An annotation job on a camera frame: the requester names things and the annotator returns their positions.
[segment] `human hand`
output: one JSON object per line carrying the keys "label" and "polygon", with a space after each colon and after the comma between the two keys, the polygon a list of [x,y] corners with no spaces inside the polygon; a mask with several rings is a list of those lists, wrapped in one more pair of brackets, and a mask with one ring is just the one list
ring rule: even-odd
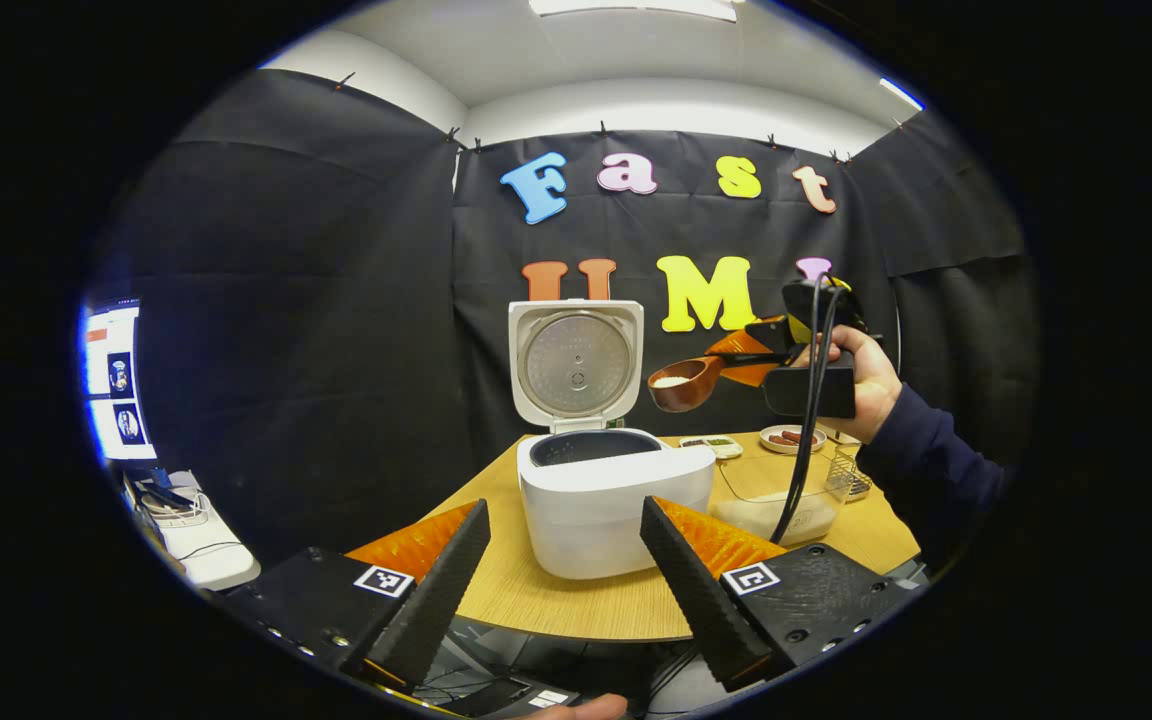
{"label": "human hand", "polygon": [[[838,348],[851,353],[854,357],[854,381],[856,391],[856,416],[851,419],[823,418],[833,429],[840,429],[850,437],[869,444],[887,420],[887,415],[896,406],[900,396],[901,381],[896,370],[892,367],[887,354],[878,346],[878,341],[856,328],[838,325],[833,328],[829,340],[829,363],[836,361],[841,353]],[[808,366],[808,354],[803,353],[791,364],[794,367]]]}
{"label": "human hand", "polygon": [[621,720],[630,703],[617,694],[605,694],[584,705],[567,707],[556,705],[546,707],[531,715],[518,717],[517,720]]}

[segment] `rice cooker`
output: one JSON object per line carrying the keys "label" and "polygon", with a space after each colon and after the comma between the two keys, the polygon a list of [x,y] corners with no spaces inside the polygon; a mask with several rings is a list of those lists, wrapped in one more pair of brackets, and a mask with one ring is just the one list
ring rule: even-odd
{"label": "rice cooker", "polygon": [[522,419],[548,429],[518,445],[518,488],[540,567],[592,579],[652,568],[639,538],[643,498],[705,511],[707,447],[669,447],[607,429],[639,396],[643,306],[627,300],[509,304],[509,377]]}

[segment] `table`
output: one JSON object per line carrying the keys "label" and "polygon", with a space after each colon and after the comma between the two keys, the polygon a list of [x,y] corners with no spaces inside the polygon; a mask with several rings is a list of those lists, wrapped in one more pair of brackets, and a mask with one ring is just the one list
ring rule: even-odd
{"label": "table", "polygon": [[[518,438],[524,441],[530,435]],[[708,507],[741,497],[783,492],[796,458],[765,450],[758,433],[728,433],[744,454],[722,461],[714,473]],[[660,438],[677,447],[676,437]],[[522,632],[604,642],[658,642],[691,637],[687,621],[655,568],[602,579],[563,579],[545,573],[531,553],[526,516],[518,488],[518,442],[492,461],[465,486],[434,507],[429,515],[486,498],[492,541],[477,568],[457,615]],[[814,452],[808,467],[808,486],[823,483],[835,441]],[[838,513],[833,528],[818,541],[827,543],[870,570],[886,574],[918,553],[918,543],[893,514],[878,487],[864,500]]]}

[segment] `blue letter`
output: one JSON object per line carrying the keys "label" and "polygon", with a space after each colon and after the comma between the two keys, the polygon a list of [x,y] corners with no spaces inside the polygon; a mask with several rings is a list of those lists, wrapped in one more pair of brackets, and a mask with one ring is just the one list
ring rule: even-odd
{"label": "blue letter", "polygon": [[[550,195],[550,188],[559,192],[567,190],[567,181],[562,173],[553,168],[562,168],[567,165],[567,158],[558,152],[545,152],[540,158],[521,165],[500,176],[500,184],[513,185],[513,191],[518,194],[522,204],[526,205],[526,223],[539,223],[540,220],[566,209],[567,200],[562,197]],[[540,176],[536,176],[536,170],[545,169]]]}

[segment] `sleeve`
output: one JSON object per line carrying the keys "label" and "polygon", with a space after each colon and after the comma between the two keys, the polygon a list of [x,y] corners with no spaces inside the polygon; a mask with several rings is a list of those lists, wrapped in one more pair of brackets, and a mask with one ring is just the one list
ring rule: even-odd
{"label": "sleeve", "polygon": [[856,464],[882,488],[930,570],[943,569],[1005,492],[1005,470],[954,434],[954,416],[908,384]]}

